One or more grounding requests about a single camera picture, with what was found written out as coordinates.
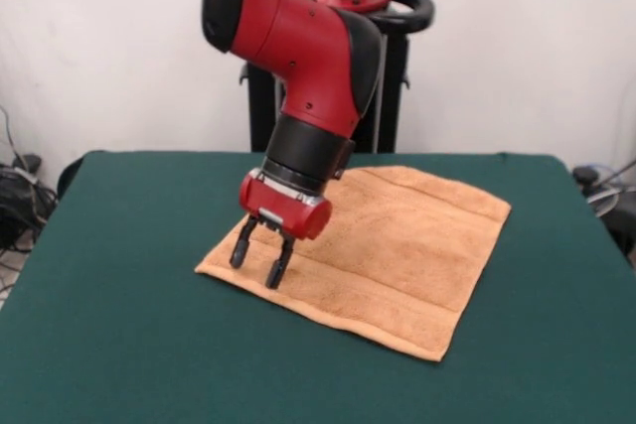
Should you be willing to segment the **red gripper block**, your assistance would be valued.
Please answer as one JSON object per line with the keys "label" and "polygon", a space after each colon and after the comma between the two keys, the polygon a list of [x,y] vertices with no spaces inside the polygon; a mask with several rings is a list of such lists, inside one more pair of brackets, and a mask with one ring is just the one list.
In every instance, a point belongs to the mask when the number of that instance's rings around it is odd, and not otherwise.
{"label": "red gripper block", "polygon": [[258,226],[257,218],[288,234],[282,235],[280,254],[265,281],[268,289],[276,290],[293,255],[295,238],[316,239],[331,218],[332,204],[323,196],[311,196],[284,186],[265,176],[258,168],[244,177],[239,189],[239,203],[249,216],[239,231],[230,258],[232,268],[242,267],[250,236]]}

